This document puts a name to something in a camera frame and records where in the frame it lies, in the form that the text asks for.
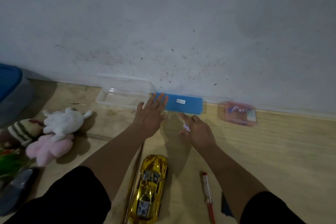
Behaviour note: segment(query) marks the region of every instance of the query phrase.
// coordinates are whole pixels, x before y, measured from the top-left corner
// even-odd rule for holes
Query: translucent pink case
[[[253,127],[257,124],[255,107],[252,105],[224,102],[224,120],[227,122]]]

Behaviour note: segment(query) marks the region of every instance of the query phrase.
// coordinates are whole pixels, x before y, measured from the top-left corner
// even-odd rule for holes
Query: person
[[[39,198],[27,202],[11,223],[103,223],[134,155],[166,118],[168,96],[156,94],[139,103],[132,124],[61,179]],[[205,159],[218,180],[238,223],[304,223],[286,204],[216,144],[210,127],[198,116],[180,116],[190,132],[187,141]]]

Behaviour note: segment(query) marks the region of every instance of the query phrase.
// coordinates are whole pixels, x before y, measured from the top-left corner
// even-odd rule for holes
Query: gray wall
[[[335,0],[0,0],[0,61],[31,77],[336,116]]]

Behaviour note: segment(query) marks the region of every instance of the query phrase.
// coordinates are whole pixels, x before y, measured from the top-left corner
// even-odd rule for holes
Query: pink plush toy
[[[54,134],[40,136],[38,141],[31,143],[26,149],[27,156],[30,159],[36,158],[39,167],[44,167],[53,159],[63,156],[72,147],[73,134],[68,134],[65,139],[57,142],[50,140],[53,136]]]

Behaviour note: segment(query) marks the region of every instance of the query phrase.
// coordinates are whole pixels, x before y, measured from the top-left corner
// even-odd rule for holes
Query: black shirt
[[[88,167],[76,167],[54,182],[39,198],[30,200],[5,223],[103,223],[111,202]],[[245,223],[304,223],[270,192],[250,199],[241,215]]]

